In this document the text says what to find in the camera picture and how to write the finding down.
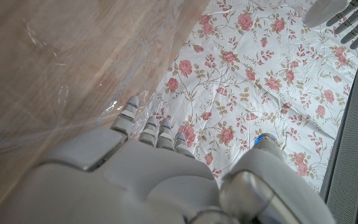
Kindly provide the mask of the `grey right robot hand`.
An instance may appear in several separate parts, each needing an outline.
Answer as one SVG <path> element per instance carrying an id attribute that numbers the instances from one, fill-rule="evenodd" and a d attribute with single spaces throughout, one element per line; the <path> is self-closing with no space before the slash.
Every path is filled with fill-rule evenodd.
<path id="1" fill-rule="evenodd" d="M 138 105 L 130 98 L 111 128 L 46 152 L 0 205 L 0 223 L 334 223 L 273 135 L 217 183 L 167 119 L 150 117 L 131 139 Z"/>

